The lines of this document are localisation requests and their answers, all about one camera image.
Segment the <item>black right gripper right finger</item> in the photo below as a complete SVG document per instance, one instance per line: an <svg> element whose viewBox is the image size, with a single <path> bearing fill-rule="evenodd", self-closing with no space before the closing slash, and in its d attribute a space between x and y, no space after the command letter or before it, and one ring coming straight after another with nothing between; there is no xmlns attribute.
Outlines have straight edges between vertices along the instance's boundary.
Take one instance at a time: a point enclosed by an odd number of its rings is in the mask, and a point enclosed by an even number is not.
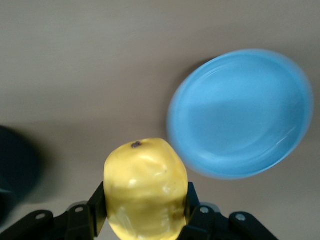
<svg viewBox="0 0 320 240"><path fill-rule="evenodd" d="M200 203L192 182L184 211L186 225L178 238L180 240L239 240L240 235L232 231L229 220L207 203Z"/></svg>

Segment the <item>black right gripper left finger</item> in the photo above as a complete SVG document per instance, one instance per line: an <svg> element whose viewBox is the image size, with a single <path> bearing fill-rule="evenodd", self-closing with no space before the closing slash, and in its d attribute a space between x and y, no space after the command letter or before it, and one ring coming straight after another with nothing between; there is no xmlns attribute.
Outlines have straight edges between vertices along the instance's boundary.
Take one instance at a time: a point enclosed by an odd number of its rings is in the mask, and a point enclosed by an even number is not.
<svg viewBox="0 0 320 240"><path fill-rule="evenodd" d="M54 219L55 240L93 240L107 220L104 184L100 183L87 202L75 203Z"/></svg>

